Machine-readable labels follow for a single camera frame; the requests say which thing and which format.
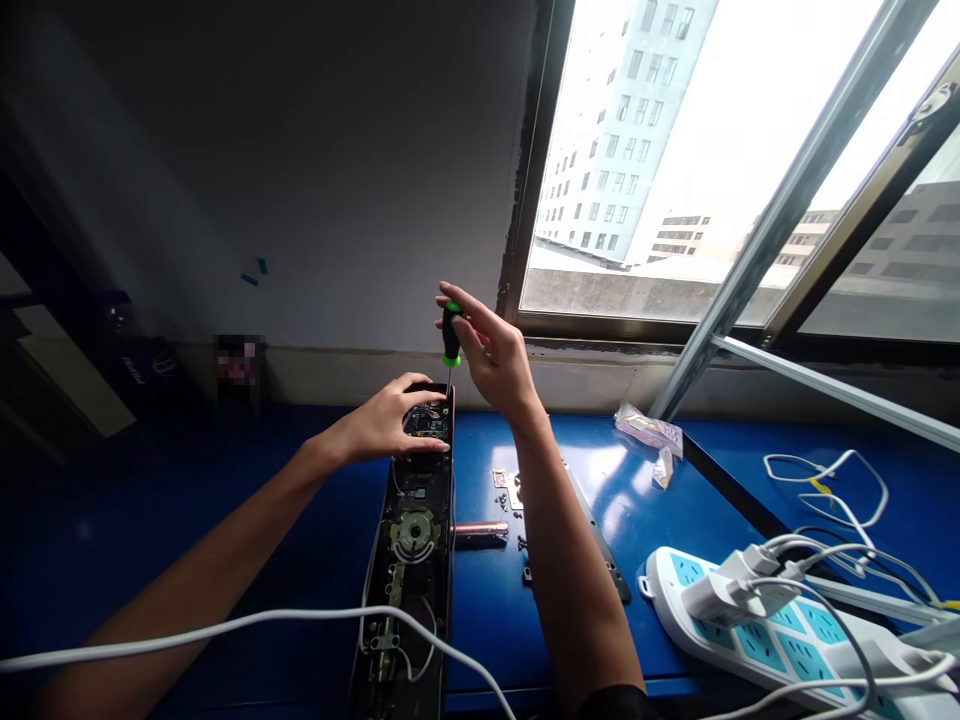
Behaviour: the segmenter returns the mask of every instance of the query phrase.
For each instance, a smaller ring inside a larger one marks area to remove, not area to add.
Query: green screwdriver handle
[[[443,364],[456,367],[460,364],[460,340],[453,329],[453,316],[463,316],[463,310],[453,300],[448,300],[443,308]]]

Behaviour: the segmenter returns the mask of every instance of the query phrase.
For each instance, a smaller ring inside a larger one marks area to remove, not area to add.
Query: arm
[[[623,606],[537,396],[523,336],[460,288],[441,283],[440,290],[440,307],[453,299],[467,313],[453,324],[470,376],[513,430],[533,595],[568,714],[605,687],[646,691]]]
[[[407,373],[307,440],[273,479],[108,620],[87,644],[161,637],[223,621],[307,503],[338,468],[358,460],[443,450],[445,443],[439,440],[403,433],[407,410],[443,399],[440,393],[404,393],[413,382],[430,380]],[[146,717],[205,645],[70,666],[44,693],[42,715]]]

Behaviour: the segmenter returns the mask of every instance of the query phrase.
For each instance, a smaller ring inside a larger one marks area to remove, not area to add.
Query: screwdriver
[[[447,366],[447,397],[450,397],[450,379],[453,369],[460,364],[460,340],[453,329],[453,316],[463,316],[463,310],[453,300],[443,308],[443,364]]]

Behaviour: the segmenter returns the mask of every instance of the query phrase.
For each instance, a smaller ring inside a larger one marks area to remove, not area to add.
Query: hand
[[[417,382],[432,382],[420,373],[404,373],[329,429],[304,443],[311,455],[338,467],[411,452],[447,452],[450,446],[436,438],[411,437],[403,432],[403,417],[415,405],[437,402],[443,393],[404,392]]]
[[[437,297],[437,305],[442,308],[453,300],[466,314],[466,319],[454,316],[453,329],[480,394],[511,425],[524,426],[545,417],[520,331],[456,285],[442,282],[440,291],[443,295]],[[436,325],[442,327],[443,321],[437,320]]]

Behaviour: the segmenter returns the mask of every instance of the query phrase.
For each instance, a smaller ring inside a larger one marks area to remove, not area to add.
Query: left hand
[[[404,392],[413,383],[432,382],[421,373],[404,373],[328,430],[304,443],[329,458],[331,470],[350,463],[379,460],[411,452],[447,452],[450,446],[436,438],[411,437],[403,432],[403,417],[416,405],[439,402],[443,393]]]

